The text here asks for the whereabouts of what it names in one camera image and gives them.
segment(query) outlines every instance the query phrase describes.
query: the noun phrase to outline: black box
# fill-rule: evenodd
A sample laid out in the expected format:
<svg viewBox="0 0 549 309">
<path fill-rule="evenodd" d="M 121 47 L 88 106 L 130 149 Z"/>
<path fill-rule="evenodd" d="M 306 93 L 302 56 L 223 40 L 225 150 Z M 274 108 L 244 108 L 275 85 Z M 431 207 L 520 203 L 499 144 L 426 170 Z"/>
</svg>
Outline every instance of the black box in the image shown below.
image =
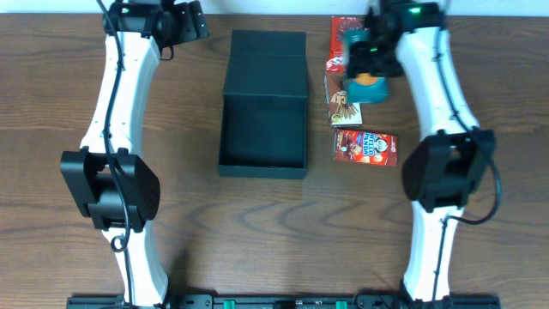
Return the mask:
<svg viewBox="0 0 549 309">
<path fill-rule="evenodd" d="M 305 177 L 305 33 L 233 30 L 220 176 Z"/>
</svg>

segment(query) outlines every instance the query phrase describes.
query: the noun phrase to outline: wooden table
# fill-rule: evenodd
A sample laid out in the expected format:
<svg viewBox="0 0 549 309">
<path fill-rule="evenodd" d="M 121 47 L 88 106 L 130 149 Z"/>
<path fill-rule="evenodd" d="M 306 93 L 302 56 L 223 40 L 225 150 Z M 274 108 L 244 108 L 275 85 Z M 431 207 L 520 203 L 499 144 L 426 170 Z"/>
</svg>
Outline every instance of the wooden table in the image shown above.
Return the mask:
<svg viewBox="0 0 549 309">
<path fill-rule="evenodd" d="M 323 87 L 328 16 L 208 16 L 211 38 L 177 46 L 148 98 L 144 159 L 162 195 L 160 257 L 176 293 L 352 294 L 397 289 L 412 208 L 401 169 L 334 162 Z M 504 308 L 549 297 L 549 20 L 452 17 L 452 50 L 475 116 L 497 133 L 504 182 L 497 218 L 460 226 L 454 292 L 495 293 Z M 304 180 L 227 179 L 216 172 L 221 90 L 234 28 L 307 32 L 311 77 Z M 59 172 L 94 113 L 105 62 L 99 15 L 0 15 L 0 307 L 63 307 L 73 293 L 121 294 L 114 256 L 80 216 Z M 363 107 L 364 129 L 418 144 L 407 81 Z M 467 216 L 492 203 L 485 176 Z"/>
</svg>

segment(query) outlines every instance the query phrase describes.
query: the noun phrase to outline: red box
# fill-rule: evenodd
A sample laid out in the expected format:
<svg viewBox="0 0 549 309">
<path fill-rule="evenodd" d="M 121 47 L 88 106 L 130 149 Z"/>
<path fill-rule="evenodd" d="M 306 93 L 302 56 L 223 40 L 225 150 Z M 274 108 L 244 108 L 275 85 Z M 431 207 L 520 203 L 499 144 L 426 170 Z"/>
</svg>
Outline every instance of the red box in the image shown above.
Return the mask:
<svg viewBox="0 0 549 309">
<path fill-rule="evenodd" d="M 329 40 L 329 57 L 326 72 L 345 72 L 343 64 L 343 34 L 347 30 L 364 29 L 362 21 L 354 17 L 332 17 L 332 33 Z"/>
<path fill-rule="evenodd" d="M 395 166 L 397 137 L 356 130 L 335 132 L 335 159 L 366 164 Z"/>
</svg>

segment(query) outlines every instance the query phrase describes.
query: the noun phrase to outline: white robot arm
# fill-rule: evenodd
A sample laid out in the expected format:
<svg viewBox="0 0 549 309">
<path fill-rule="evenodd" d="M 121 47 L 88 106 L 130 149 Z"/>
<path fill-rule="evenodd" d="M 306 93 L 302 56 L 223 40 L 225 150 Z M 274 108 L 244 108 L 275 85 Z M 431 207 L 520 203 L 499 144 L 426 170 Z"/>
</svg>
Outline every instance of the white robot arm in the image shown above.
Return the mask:
<svg viewBox="0 0 549 309">
<path fill-rule="evenodd" d="M 370 41 L 351 47 L 347 74 L 405 74 L 419 119 L 420 146 L 402 173 L 412 200 L 413 237 L 401 287 L 413 302 L 440 301 L 449 296 L 457 222 L 486 168 L 482 151 L 491 155 L 494 150 L 493 133 L 478 130 L 463 97 L 436 3 L 374 2 L 365 25 Z"/>
<path fill-rule="evenodd" d="M 106 37 L 106 65 L 100 97 L 92 123 L 81 141 L 81 151 L 64 152 L 61 169 L 82 214 L 92 217 L 95 227 L 102 230 L 109 242 L 124 235 L 128 222 L 123 221 L 120 211 L 120 192 L 115 190 L 112 178 L 97 174 L 108 166 L 103 134 L 107 122 L 110 153 L 116 154 L 120 168 L 128 172 L 124 176 L 133 176 L 125 183 L 126 180 L 122 180 L 124 195 L 129 200 L 130 209 L 134 210 L 130 212 L 133 233 L 127 245 L 127 257 L 123 251 L 115 252 L 124 279 L 124 300 L 132 306 L 159 306 L 166 299 L 168 277 L 156 250 L 152 220 L 159 206 L 160 186 L 158 179 L 142 162 L 143 116 L 162 48 L 170 47 L 173 55 L 173 45 L 205 38 L 208 30 L 199 2 L 177 5 L 168 1 L 115 2 L 108 15 L 117 30 L 120 46 L 112 34 L 110 23 L 104 19 L 109 35 Z M 113 92 L 120 70 L 119 54 L 123 55 L 121 64 L 124 65 L 118 77 L 118 88 Z M 116 97 L 110 119 L 107 119 L 106 111 L 112 94 Z M 117 169 L 109 168 L 111 174 Z M 140 168 L 146 171 L 145 177 L 143 172 L 138 172 Z M 79 177 L 82 170 L 87 171 L 85 177 Z M 128 182 L 138 185 L 131 188 L 132 184 L 125 185 Z M 140 198 L 132 198 L 136 193 Z"/>
</svg>

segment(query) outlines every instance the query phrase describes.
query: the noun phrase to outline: black cable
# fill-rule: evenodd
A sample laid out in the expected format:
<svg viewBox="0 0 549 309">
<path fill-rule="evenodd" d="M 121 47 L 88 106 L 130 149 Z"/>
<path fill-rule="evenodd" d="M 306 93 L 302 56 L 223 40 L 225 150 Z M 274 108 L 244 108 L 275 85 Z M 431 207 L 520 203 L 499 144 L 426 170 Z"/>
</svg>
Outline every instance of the black cable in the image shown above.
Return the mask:
<svg viewBox="0 0 549 309">
<path fill-rule="evenodd" d="M 120 45 L 120 39 L 118 38 L 117 31 L 114 25 L 112 24 L 111 17 L 109 16 L 109 13 L 105 5 L 101 2 L 101 0 L 96 0 L 96 1 L 97 1 L 97 4 L 100 6 L 101 11 L 103 11 L 103 16 L 105 17 L 107 24 L 111 29 L 111 35 L 114 37 L 114 40 L 117 45 L 117 52 L 118 52 L 117 74 L 114 79 L 114 84 L 112 86 L 109 105 L 106 108 L 105 125 L 103 127 L 103 140 L 105 142 L 105 157 L 107 159 L 107 163 L 109 164 L 109 168 L 111 169 L 112 179 L 114 180 L 114 184 L 117 188 L 118 194 L 120 195 L 120 201 L 122 202 L 122 206 L 124 208 L 124 225 L 125 225 L 124 236 L 122 235 L 115 236 L 111 240 L 111 249 L 116 253 L 120 253 L 122 251 L 124 252 L 124 261 L 126 265 L 126 279 L 128 283 L 128 295 L 129 295 L 128 303 L 130 305 L 130 308 L 133 308 L 133 288 L 131 283 L 130 254 L 128 252 L 128 243 L 130 242 L 130 233 L 131 233 L 130 210 L 128 208 L 128 204 L 126 203 L 124 192 L 122 191 L 122 184 L 120 183 L 120 178 L 118 177 L 118 173 L 117 173 L 117 161 L 116 161 L 116 158 L 113 157 L 111 154 L 111 144 L 109 142 L 110 138 L 112 137 L 110 132 L 112 108 L 114 107 L 114 102 L 117 98 L 118 86 L 120 84 L 122 71 L 124 70 L 124 55 L 122 53 L 122 46 Z M 119 248 L 116 247 L 117 240 L 120 242 Z"/>
<path fill-rule="evenodd" d="M 354 301 L 357 299 L 357 297 L 359 297 L 363 292 L 373 292 L 377 295 L 377 297 L 379 297 L 379 299 L 381 300 L 381 302 L 383 303 L 383 305 L 385 307 L 387 307 L 387 309 L 391 309 L 391 306 L 389 306 L 387 304 L 387 302 L 385 301 L 385 299 L 381 296 L 381 294 L 373 289 L 373 288 L 361 288 L 359 291 L 357 291 L 357 293 L 354 294 L 353 296 L 353 300 L 351 301 L 351 305 L 354 305 Z"/>
<path fill-rule="evenodd" d="M 169 58 L 161 58 L 160 60 L 164 60 L 164 61 L 170 61 L 173 59 L 173 45 L 169 45 L 168 48 L 170 49 L 170 57 Z"/>
<path fill-rule="evenodd" d="M 451 0 L 447 0 L 446 8 L 444 10 L 443 16 L 445 16 L 445 13 L 449 11 L 450 4 L 451 4 Z M 494 202 L 493 202 L 492 208 L 490 209 L 488 214 L 485 215 L 483 218 L 478 219 L 478 220 L 470 220 L 470 219 L 465 219 L 465 218 L 461 218 L 461 217 L 454 216 L 454 215 L 449 215 L 449 216 L 447 216 L 443 219 L 443 221 L 442 221 L 443 232 L 442 232 L 442 238 L 440 239 L 440 246 L 439 246 L 439 249 L 438 249 L 437 269 L 435 270 L 435 282 L 434 282 L 434 288 L 433 288 L 433 292 L 432 292 L 432 301 L 433 302 L 435 301 L 435 299 L 437 297 L 438 275 L 440 273 L 440 267 L 441 267 L 441 263 L 442 263 L 444 238 L 446 236 L 446 228 L 448 226 L 448 220 L 453 219 L 453 220 L 463 222 L 463 223 L 469 224 L 469 225 L 480 225 L 482 223 L 485 223 L 485 222 L 489 221 L 496 214 L 496 212 L 498 212 L 499 205 L 501 203 L 501 195 L 502 195 L 501 177 L 499 176 L 499 171 L 498 171 L 498 167 L 496 166 L 496 163 L 494 162 L 492 156 L 488 153 L 488 151 L 486 149 L 484 149 L 484 147 L 482 146 L 480 141 L 475 137 L 473 132 L 467 127 L 467 125 L 465 124 L 463 119 L 460 117 L 459 111 L 455 108 L 454 101 L 452 100 L 452 96 L 449 93 L 448 83 L 446 82 L 446 78 L 445 78 L 445 75 L 444 75 L 444 72 L 443 72 L 443 66 L 442 66 L 442 63 L 440 61 L 440 58 L 442 57 L 442 54 L 440 53 L 440 42 L 441 42 L 441 39 L 442 39 L 442 31 L 443 31 L 443 27 L 444 27 L 445 22 L 446 21 L 442 22 L 443 25 L 438 29 L 437 37 L 435 38 L 435 47 L 434 48 L 435 48 L 435 60 L 436 60 L 436 63 L 437 63 L 438 75 L 439 75 L 441 83 L 443 85 L 444 94 L 446 95 L 446 99 L 448 100 L 449 107 L 451 108 L 451 110 L 453 112 L 453 117 L 457 120 L 457 122 L 460 124 L 460 126 L 467 132 L 467 134 L 469 135 L 469 138 L 471 139 L 471 141 L 473 141 L 476 148 L 480 151 L 480 153 L 482 154 L 482 156 L 486 160 L 486 163 L 488 164 L 488 166 L 492 170 L 492 177 L 493 177 L 494 191 L 495 192 L 494 192 Z"/>
</svg>

